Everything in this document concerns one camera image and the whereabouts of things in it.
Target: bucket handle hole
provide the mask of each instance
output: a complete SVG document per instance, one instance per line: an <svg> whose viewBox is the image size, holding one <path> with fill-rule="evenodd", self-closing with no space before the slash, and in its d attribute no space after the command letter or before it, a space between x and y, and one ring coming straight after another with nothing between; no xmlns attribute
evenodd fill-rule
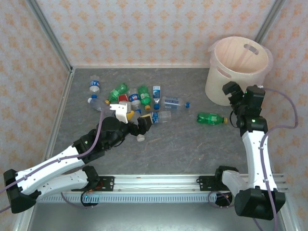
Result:
<svg viewBox="0 0 308 231"><path fill-rule="evenodd" d="M220 67L217 67L217 71L221 73L224 77L231 79L231 75L223 71Z"/></svg>
<svg viewBox="0 0 308 231"><path fill-rule="evenodd" d="M259 51L257 50L257 48L255 48L255 47L253 47L253 46L251 46L251 45L249 45L249 44L244 44L244 48L245 49L247 49L247 50L249 50L249 51L251 51L253 54L255 54L255 55L258 55L259 54Z"/></svg>

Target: wall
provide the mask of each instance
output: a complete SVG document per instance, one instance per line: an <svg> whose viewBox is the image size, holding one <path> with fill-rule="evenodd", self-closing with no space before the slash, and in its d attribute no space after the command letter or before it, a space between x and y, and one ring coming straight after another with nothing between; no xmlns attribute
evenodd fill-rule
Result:
<svg viewBox="0 0 308 231"><path fill-rule="evenodd" d="M38 0L71 65L209 65L214 41L254 39L274 0Z"/></svg>
<svg viewBox="0 0 308 231"><path fill-rule="evenodd" d="M0 1L0 188L3 173L42 160L67 71L25 0ZM9 205L0 195L0 209ZM11 231L17 215L0 214Z"/></svg>
<svg viewBox="0 0 308 231"><path fill-rule="evenodd" d="M299 114L296 130L281 129L269 139L276 172L287 174L290 192L297 202L296 215L308 227L308 7L302 0L289 0L265 38L274 56L274 67L265 86L287 93ZM282 96L267 93L263 115L270 126L293 124L291 105Z"/></svg>

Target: gray floor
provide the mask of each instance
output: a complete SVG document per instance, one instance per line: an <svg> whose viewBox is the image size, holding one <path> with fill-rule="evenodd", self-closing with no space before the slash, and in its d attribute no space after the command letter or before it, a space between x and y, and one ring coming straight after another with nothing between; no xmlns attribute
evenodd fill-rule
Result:
<svg viewBox="0 0 308 231"><path fill-rule="evenodd" d="M258 231L251 218L208 204L105 204L93 210L38 204L29 231ZM264 231L273 222L258 220Z"/></svg>
<svg viewBox="0 0 308 231"><path fill-rule="evenodd" d="M152 125L146 140L129 135L117 148L94 162L99 174L214 173L219 165L247 173L246 153L239 130L227 125L201 125L198 112L229 117L231 107L212 103L205 94L208 69L77 69L69 92L53 155L95 128L100 113L87 103L91 75L101 81L99 98L105 100L119 83L129 87L160 85L162 96L181 97L191 103L187 112L172 114L170 123Z"/></svg>
<svg viewBox="0 0 308 231"><path fill-rule="evenodd" d="M214 173L219 165L234 166L247 173L244 145L239 130L230 124L200 125L198 112L230 114L205 95L207 69L77 69L69 92L53 154L93 129L99 112L87 103L89 77L98 75L104 100L120 82L129 87L162 86L162 95L178 96L191 103L187 112L172 114L170 123L153 125L144 142L128 136L91 165L99 174ZM272 230L272 221L261 221ZM257 231L251 218L238 217L234 208L215 209L208 204L105 204L81 210L67 204L35 207L29 231Z"/></svg>

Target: green plastic bottle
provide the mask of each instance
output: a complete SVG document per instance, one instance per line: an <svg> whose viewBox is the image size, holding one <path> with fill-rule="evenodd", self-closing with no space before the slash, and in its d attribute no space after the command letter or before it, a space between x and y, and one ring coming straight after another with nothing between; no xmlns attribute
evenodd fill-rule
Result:
<svg viewBox="0 0 308 231"><path fill-rule="evenodd" d="M148 88L145 85L142 85L138 88L138 94L140 95L140 101L144 105L144 108L147 111L150 110L151 98Z"/></svg>
<svg viewBox="0 0 308 231"><path fill-rule="evenodd" d="M128 87L125 83L121 83L117 88L113 89L108 96L108 99L105 100L106 104L110 104L118 100L119 95L125 94L128 91Z"/></svg>
<svg viewBox="0 0 308 231"><path fill-rule="evenodd" d="M221 117L218 114L199 112L197 117L197 122L200 124L216 125L216 124L226 124L228 120L227 118Z"/></svg>

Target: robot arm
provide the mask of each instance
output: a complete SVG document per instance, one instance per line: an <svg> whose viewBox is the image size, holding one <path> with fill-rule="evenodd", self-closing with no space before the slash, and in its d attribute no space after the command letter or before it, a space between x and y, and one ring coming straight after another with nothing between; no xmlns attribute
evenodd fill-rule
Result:
<svg viewBox="0 0 308 231"><path fill-rule="evenodd" d="M93 145L98 132L97 128L80 137L79 140L75 141L73 145L60 154L37 166L19 172L13 169L6 171L3 174L5 186L52 161L58 160L7 189L12 213L23 212L32 207L37 200L50 194L72 189L84 189L84 191L87 191L94 188L99 182L99 176L91 166L86 166L72 174L59 175L104 156L105 151L121 144L128 134L134 136L145 134L151 125L150 117L138 118L138 125L122 122L115 117L107 117L102 122L98 142L88 155L83 156L81 154L85 153ZM74 157L60 160L60 158L65 156Z"/></svg>
<svg viewBox="0 0 308 231"><path fill-rule="evenodd" d="M265 91L256 85L247 87L245 94L235 82L223 86L225 95L237 116L236 125L240 129L248 163L248 183L245 183L236 171L226 170L222 173L222 182L235 196L235 211L239 216L272 220L273 211L269 192L264 180L260 143L268 131L266 120L260 116L261 105ZM277 191L277 185L272 176L268 153L267 138L263 145L264 166L267 173L269 188L278 212L285 203L285 195Z"/></svg>

